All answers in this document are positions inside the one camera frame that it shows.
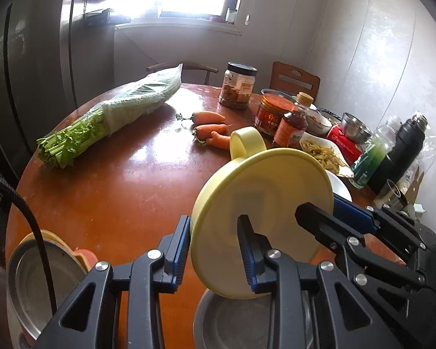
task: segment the chair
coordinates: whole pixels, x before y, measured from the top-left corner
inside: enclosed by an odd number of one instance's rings
[[[315,100],[319,87],[320,78],[318,76],[290,64],[273,63],[270,81],[271,89],[289,92],[290,94],[305,92]]]
[[[218,73],[219,70],[212,68],[212,67],[207,67],[206,65],[201,65],[199,63],[193,62],[191,60],[180,60],[180,61],[168,61],[168,62],[164,62],[164,63],[160,63],[160,64],[156,64],[156,65],[151,65],[150,67],[147,67],[145,70],[147,71],[147,73],[153,73],[153,72],[157,72],[157,71],[161,71],[163,69],[167,69],[167,68],[174,68],[177,67],[180,64],[183,64],[183,70],[198,70],[198,71],[207,71],[207,74],[205,76],[205,85],[210,85],[210,72],[213,73]]]

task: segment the carrot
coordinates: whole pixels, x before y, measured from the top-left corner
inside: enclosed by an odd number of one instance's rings
[[[214,111],[196,111],[190,118],[183,118],[181,114],[176,114],[177,120],[191,120],[196,126],[202,124],[223,123],[226,118]]]
[[[219,134],[226,134],[228,128],[225,124],[201,124],[192,130],[192,135],[197,140],[204,140],[212,137],[212,131],[216,131]]]
[[[212,145],[213,147],[229,150],[230,139],[229,136],[220,135],[216,131],[212,131],[212,137],[207,139],[206,142],[208,145]]]

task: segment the black jar lid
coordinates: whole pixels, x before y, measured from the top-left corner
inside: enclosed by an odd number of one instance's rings
[[[240,64],[240,63],[228,63],[228,71],[240,73],[244,76],[255,76],[257,74],[257,69],[254,67],[251,67],[247,64]]]

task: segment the window sill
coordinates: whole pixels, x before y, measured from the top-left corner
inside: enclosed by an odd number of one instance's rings
[[[116,25],[117,30],[133,29],[136,27],[193,27],[242,35],[235,25],[196,18],[139,18],[132,20],[128,24]]]

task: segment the red wooden table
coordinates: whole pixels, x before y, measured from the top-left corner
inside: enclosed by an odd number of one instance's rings
[[[128,86],[94,98],[57,128]],[[224,115],[232,130],[253,124],[261,96],[252,95],[250,109],[235,111],[218,103],[219,93],[220,88],[183,84],[163,107],[92,145],[75,159],[74,166],[50,168],[34,155],[17,190],[40,227],[57,234],[71,248],[90,249],[112,265],[131,262],[174,231],[179,217],[191,213],[208,178],[230,160],[229,152],[194,143],[191,122],[179,122],[175,115],[188,117],[194,111],[212,110]],[[371,203],[373,195],[368,191],[350,190],[354,202]],[[27,222],[13,207],[6,235],[7,259],[29,232]],[[316,261],[324,258],[332,258],[331,252],[319,252]],[[160,299],[167,348],[194,348],[192,321],[204,291],[188,261],[179,291]],[[126,347],[126,307],[124,295],[121,348]]]

